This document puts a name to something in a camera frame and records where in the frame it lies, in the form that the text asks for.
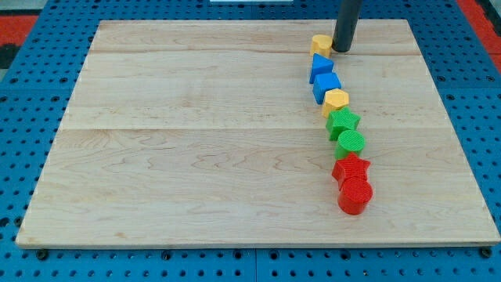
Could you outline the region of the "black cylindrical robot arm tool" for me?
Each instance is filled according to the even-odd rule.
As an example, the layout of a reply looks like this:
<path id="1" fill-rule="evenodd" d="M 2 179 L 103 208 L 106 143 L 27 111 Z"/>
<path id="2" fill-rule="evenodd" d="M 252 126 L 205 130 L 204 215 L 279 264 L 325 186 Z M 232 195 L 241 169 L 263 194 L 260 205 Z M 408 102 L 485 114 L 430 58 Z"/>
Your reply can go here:
<path id="1" fill-rule="evenodd" d="M 362 0 L 342 0 L 333 32 L 332 49 L 347 52 L 351 48 L 362 8 Z"/>

